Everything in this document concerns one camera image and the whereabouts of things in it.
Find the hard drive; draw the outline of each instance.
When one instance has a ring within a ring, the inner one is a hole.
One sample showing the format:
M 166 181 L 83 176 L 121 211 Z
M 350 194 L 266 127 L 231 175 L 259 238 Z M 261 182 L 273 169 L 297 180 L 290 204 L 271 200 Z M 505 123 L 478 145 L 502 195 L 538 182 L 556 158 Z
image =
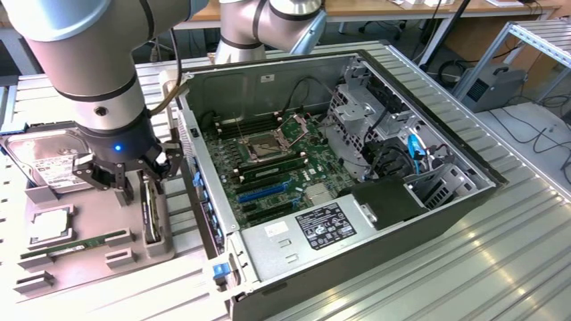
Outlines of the hard drive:
M 3 135 L 0 146 L 37 187 L 50 186 L 55 193 L 91 188 L 73 174 L 75 155 L 90 152 L 74 122 L 34 125 Z

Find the blue latch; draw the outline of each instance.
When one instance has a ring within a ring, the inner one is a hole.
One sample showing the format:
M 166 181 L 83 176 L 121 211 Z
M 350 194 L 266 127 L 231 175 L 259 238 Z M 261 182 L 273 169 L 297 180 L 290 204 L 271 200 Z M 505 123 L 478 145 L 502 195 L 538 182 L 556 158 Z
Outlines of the blue latch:
M 226 277 L 230 273 L 233 273 L 231 265 L 230 263 L 222 263 L 217 264 L 214 266 L 214 279 L 221 279 Z
M 203 183 L 203 180 L 201 178 L 201 172 L 197 172 L 195 178 L 193 180 L 193 186 L 194 187 L 202 186 L 203 185 L 202 183 Z

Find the power supply label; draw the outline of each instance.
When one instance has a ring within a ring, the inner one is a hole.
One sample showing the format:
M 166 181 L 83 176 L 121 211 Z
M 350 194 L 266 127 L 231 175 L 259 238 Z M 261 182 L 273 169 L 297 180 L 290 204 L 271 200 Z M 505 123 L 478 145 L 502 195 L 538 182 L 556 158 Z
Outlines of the power supply label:
M 338 203 L 295 217 L 313 249 L 322 249 L 358 234 Z

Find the green circuit board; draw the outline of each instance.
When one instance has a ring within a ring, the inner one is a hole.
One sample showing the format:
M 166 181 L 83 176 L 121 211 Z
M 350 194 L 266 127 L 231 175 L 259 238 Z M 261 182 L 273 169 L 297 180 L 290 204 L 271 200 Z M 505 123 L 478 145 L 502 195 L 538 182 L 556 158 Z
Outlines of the green circuit board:
M 307 119 L 307 133 L 290 148 L 277 143 L 275 130 L 245 134 L 249 128 L 242 127 L 238 137 L 222 139 L 223 135 L 213 131 L 205 133 L 205 139 L 234 215 L 243 228 L 313 207 L 315 200 L 306 193 L 309 187 L 322 183 L 319 186 L 326 187 L 335 198 L 342 189 L 355 184 L 315 119 Z M 287 121 L 281 129 L 289 143 L 303 134 L 297 121 Z M 286 186 L 282 192 L 239 202 L 245 195 L 274 187 L 281 189 L 281 186 Z

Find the blue pcie slot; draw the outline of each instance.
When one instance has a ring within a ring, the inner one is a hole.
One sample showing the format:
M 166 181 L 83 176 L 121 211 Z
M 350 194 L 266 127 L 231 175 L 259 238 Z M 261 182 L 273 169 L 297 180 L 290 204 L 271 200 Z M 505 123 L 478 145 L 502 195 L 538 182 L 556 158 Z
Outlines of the blue pcie slot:
M 283 193 L 290 186 L 290 181 L 283 182 L 281 185 L 278 185 L 275 187 L 270 187 L 267 189 L 263 189 L 262 191 L 258 191 L 257 193 L 251 193 L 249 195 L 242 195 L 239 197 L 239 203 L 246 203 L 246 202 L 254 201 L 255 199 L 261 199 L 266 196 L 270 196 L 273 194 Z

